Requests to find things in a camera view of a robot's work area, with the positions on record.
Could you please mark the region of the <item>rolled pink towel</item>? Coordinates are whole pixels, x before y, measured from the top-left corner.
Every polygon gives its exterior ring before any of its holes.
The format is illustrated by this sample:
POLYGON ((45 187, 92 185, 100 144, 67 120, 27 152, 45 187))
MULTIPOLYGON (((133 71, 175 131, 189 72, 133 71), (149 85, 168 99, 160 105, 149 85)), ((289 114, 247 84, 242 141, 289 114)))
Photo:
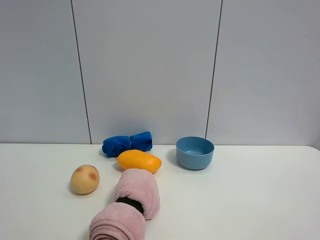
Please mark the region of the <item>rolled pink towel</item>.
POLYGON ((125 170, 116 187, 114 202, 91 220, 91 240, 143 240, 146 221, 160 210, 160 194, 152 173, 144 169, 125 170))

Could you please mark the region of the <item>rolled blue towel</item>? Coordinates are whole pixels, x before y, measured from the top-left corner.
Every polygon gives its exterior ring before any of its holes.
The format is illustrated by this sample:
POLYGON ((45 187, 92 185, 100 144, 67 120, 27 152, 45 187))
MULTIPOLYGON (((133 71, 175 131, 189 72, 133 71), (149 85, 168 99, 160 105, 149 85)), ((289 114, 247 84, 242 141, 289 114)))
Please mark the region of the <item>rolled blue towel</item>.
POLYGON ((148 152, 153 147, 152 135, 149 131, 131 136, 119 135, 105 139, 102 144, 102 152, 109 158, 117 158, 128 150, 140 150, 148 152))

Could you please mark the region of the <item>beige potato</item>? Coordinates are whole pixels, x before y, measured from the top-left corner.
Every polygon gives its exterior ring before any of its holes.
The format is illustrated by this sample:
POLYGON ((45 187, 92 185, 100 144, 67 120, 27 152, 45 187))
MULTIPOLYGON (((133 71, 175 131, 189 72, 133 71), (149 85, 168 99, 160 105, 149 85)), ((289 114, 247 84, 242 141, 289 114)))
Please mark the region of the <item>beige potato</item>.
POLYGON ((92 165, 81 165, 71 175, 71 190, 79 195, 87 195, 96 190, 100 183, 98 170, 92 165))

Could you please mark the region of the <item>yellow mango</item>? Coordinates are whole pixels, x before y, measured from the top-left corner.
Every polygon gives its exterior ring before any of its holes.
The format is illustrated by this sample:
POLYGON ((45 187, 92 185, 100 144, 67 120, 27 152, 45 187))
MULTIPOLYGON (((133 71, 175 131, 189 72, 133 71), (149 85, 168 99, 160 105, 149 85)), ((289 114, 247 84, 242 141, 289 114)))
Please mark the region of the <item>yellow mango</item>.
POLYGON ((160 158, 136 149, 122 152, 116 158, 116 161, 124 170, 141 169, 147 170, 152 174, 156 173, 162 166, 162 161, 160 158))

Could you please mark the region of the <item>blue bowl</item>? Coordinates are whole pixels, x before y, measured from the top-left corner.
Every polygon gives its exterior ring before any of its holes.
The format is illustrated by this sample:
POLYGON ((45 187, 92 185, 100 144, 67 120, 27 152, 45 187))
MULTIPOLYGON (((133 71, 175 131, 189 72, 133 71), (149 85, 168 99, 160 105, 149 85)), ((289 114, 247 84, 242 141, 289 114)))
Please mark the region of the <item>blue bowl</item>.
POLYGON ((176 142, 176 159, 184 168, 203 170, 213 159, 214 144, 202 137, 186 136, 176 142))

